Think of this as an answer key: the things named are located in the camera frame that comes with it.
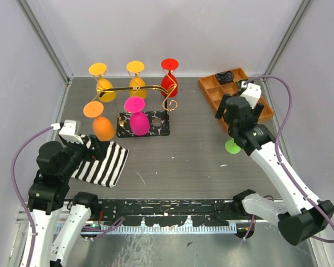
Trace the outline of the orange plastic wine glass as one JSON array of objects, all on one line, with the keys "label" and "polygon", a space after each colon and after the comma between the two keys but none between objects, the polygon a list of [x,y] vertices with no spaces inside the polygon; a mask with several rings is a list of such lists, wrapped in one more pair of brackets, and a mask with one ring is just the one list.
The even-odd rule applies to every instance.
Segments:
[{"label": "orange plastic wine glass", "polygon": [[93,118],[92,128],[95,136],[100,141],[110,141],[115,130],[111,121],[102,115],[104,106],[99,101],[91,101],[83,108],[83,114],[88,118]]}]

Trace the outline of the green plastic wine glass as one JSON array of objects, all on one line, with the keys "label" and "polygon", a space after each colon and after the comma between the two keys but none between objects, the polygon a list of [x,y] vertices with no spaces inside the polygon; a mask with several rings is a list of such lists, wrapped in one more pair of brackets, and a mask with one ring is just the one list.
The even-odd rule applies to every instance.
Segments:
[{"label": "green plastic wine glass", "polygon": [[230,154],[238,154],[241,148],[235,143],[234,139],[230,139],[225,143],[225,150]]}]

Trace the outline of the pink plastic wine glass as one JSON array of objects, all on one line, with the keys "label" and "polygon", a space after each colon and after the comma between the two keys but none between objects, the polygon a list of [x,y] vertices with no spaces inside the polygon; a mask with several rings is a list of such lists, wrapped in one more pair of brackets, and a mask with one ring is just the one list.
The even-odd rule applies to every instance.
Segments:
[{"label": "pink plastic wine glass", "polygon": [[143,112],[145,101],[139,96],[129,97],[124,104],[125,110],[130,113],[130,128],[134,135],[143,136],[150,130],[150,122]]}]

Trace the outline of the gold wine glass rack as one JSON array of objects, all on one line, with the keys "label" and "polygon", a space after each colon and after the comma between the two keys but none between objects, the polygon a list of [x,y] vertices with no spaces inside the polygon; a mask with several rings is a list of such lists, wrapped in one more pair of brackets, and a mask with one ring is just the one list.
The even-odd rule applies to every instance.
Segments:
[{"label": "gold wine glass rack", "polygon": [[140,105],[140,99],[137,99],[135,96],[137,92],[139,92],[141,89],[143,90],[158,90],[161,91],[165,97],[162,102],[162,107],[166,112],[169,111],[174,111],[178,103],[176,100],[171,100],[169,104],[167,104],[167,100],[170,98],[171,94],[175,91],[175,89],[178,86],[178,83],[172,78],[172,73],[174,70],[169,70],[166,72],[165,69],[163,69],[165,75],[168,77],[168,79],[172,82],[172,85],[168,87],[166,90],[162,86],[157,86],[157,85],[151,85],[151,86],[139,86],[136,85],[135,87],[117,87],[117,88],[103,88],[102,84],[98,81],[97,84],[101,87],[100,90],[97,92],[97,97],[102,97],[103,95],[107,94],[108,92],[117,92],[117,91],[132,91],[132,101],[128,99],[127,102],[127,107],[124,105],[124,109],[126,113],[130,114],[130,119],[129,119],[129,125],[131,132],[135,136],[143,136],[147,134],[150,130],[151,123],[148,120],[147,115],[143,112],[144,106]]}]

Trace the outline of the red plastic wine glass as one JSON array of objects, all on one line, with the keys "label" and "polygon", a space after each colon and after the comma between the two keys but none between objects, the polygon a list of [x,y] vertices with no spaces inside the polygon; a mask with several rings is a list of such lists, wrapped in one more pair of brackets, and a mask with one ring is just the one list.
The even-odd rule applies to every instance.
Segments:
[{"label": "red plastic wine glass", "polygon": [[179,62],[174,58],[162,60],[161,67],[165,72],[161,86],[167,91],[169,97],[175,97],[178,94],[178,82],[173,72],[179,67]]}]

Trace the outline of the yellow plastic wine glass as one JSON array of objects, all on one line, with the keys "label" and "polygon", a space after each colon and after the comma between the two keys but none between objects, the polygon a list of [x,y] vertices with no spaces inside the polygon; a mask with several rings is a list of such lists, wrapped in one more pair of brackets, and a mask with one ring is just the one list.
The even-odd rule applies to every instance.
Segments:
[{"label": "yellow plastic wine glass", "polygon": [[116,98],[116,93],[114,91],[105,92],[101,95],[101,92],[104,90],[112,89],[112,83],[105,78],[107,71],[107,66],[104,63],[94,63],[89,67],[89,73],[96,80],[96,92],[97,98],[101,102],[112,102]]}]

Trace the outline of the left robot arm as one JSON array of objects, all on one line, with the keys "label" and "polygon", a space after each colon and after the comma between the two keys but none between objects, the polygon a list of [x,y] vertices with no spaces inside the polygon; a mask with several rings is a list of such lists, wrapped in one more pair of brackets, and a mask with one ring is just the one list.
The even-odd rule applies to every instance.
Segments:
[{"label": "left robot arm", "polygon": [[14,190],[28,217],[28,229],[21,266],[66,266],[73,242],[87,220],[100,215],[101,205],[95,194],[79,192],[73,198],[70,219],[58,236],[56,223],[70,189],[68,182],[84,163],[100,164],[106,157],[106,144],[94,135],[81,136],[79,142],[65,138],[43,144],[38,151],[38,171],[24,201],[15,177],[17,155],[11,163]]}]

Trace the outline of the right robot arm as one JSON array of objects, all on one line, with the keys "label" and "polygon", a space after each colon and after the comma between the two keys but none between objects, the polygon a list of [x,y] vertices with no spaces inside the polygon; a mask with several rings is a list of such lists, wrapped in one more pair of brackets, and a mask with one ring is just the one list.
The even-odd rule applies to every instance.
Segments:
[{"label": "right robot arm", "polygon": [[330,200],[321,200],[295,173],[270,130],[257,122],[262,110],[262,104],[251,107],[246,98],[225,94],[215,118],[227,123],[230,137],[262,168],[283,201],[276,203],[246,190],[235,196],[233,212],[239,219],[255,215],[267,220],[296,246],[329,225],[334,205]]}]

